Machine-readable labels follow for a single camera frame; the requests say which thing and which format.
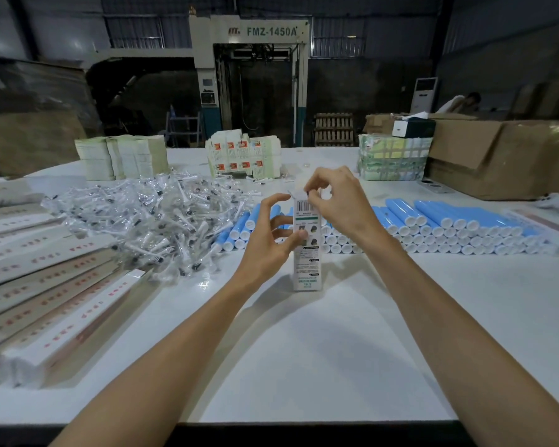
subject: machine sign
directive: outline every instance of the machine sign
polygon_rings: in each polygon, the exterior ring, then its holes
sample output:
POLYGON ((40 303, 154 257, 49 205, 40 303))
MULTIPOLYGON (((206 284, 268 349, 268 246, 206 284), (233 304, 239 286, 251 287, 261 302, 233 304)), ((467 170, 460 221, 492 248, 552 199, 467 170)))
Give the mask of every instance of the machine sign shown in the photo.
POLYGON ((247 36, 296 36, 298 27, 248 27, 247 36))

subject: clear plastic packaging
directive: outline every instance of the clear plastic packaging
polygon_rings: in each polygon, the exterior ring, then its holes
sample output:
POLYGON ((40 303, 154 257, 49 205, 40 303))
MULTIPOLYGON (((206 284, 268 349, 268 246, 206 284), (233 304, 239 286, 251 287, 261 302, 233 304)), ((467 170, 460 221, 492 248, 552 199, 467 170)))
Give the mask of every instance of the clear plastic packaging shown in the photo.
POLYGON ((42 205, 74 233, 112 235, 127 268, 152 266, 154 278, 173 283, 217 270, 213 243, 254 206, 252 194, 229 176, 173 173, 111 187, 73 187, 42 205))

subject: person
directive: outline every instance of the person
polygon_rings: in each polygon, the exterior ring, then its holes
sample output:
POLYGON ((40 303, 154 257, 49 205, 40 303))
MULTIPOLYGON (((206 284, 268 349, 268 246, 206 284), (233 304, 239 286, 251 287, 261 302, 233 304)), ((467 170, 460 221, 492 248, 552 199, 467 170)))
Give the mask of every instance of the person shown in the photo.
MULTIPOLYGON (((559 446, 559 403, 383 229, 350 170, 318 168, 305 191, 323 217, 365 251, 476 444, 559 446), (323 200, 318 188, 328 185, 332 196, 323 200)), ((256 228, 231 279, 109 383, 52 447, 152 447, 166 442, 242 305, 306 238, 305 231, 278 228, 291 224, 291 217, 269 221, 271 207, 289 198, 275 194, 261 202, 256 228), (287 239, 276 244, 278 237, 287 239)))
POLYGON ((470 114, 478 110, 478 105, 482 97, 477 92, 471 92, 468 96, 457 95, 445 105, 441 106, 437 112, 458 112, 462 114, 470 114))

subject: left hand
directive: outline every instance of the left hand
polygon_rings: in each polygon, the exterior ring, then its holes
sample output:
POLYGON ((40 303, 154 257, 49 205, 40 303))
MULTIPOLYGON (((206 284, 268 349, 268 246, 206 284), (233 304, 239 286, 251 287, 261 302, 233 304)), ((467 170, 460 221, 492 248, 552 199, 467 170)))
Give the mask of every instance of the left hand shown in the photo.
POLYGON ((281 225, 293 224, 293 217, 278 215, 269 219, 271 207, 280 201, 290 199, 289 194, 276 193, 261 201, 257 225, 250 234, 248 245, 234 278, 243 284, 252 284, 259 288, 265 281, 272 278, 288 260, 292 252, 308 237, 306 231, 293 233, 288 229, 278 229, 281 225), (276 238, 287 237, 277 244, 276 238))

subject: barcode label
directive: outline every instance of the barcode label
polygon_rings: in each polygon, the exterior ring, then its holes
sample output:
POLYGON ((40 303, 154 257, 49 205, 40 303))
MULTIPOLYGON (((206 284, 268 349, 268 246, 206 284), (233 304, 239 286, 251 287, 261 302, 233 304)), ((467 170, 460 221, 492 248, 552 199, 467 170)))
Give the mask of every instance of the barcode label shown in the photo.
POLYGON ((307 201, 298 201, 296 203, 296 211, 313 211, 314 208, 312 204, 307 201))

